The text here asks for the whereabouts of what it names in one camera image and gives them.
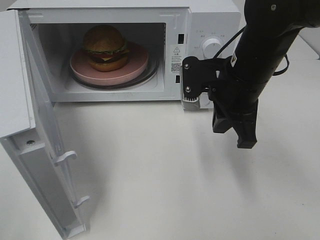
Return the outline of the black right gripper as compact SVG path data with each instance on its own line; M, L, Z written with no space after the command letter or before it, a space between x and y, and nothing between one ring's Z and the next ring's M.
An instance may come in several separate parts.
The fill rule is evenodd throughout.
M257 143L258 98L262 85L237 77L230 60L228 57L204 61L208 69L204 88L214 105L212 130L226 133L233 129L238 136L237 148L252 149Z

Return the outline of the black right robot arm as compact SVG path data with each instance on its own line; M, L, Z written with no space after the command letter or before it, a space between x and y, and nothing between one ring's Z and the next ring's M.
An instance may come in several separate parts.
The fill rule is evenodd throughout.
M214 103L212 128L233 128L237 147L251 149L257 142L259 96L303 28L320 26L318 0L247 0L246 26L219 77L210 85Z

